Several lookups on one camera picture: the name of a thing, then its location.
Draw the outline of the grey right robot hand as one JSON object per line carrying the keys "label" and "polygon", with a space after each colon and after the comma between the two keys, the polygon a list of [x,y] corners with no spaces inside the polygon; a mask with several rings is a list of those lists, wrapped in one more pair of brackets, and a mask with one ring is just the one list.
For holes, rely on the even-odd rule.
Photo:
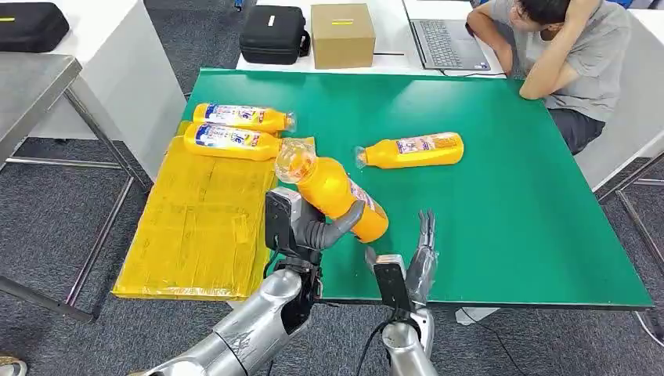
{"label": "grey right robot hand", "polygon": [[417,248],[408,265],[399,254],[378,255],[371,247],[365,250],[365,262],[376,278],[382,304],[404,312],[414,313],[427,305],[438,265],[435,215],[431,210],[420,211],[419,218]]}

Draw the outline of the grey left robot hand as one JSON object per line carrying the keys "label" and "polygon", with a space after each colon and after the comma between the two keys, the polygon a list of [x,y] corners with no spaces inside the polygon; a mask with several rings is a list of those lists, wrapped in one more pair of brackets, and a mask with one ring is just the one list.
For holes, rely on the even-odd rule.
{"label": "grey left robot hand", "polygon": [[290,206],[288,243],[281,252],[309,259],[314,251],[330,248],[359,222],[365,206],[364,201],[354,201],[341,217],[327,222],[325,215],[309,202],[296,200]]}

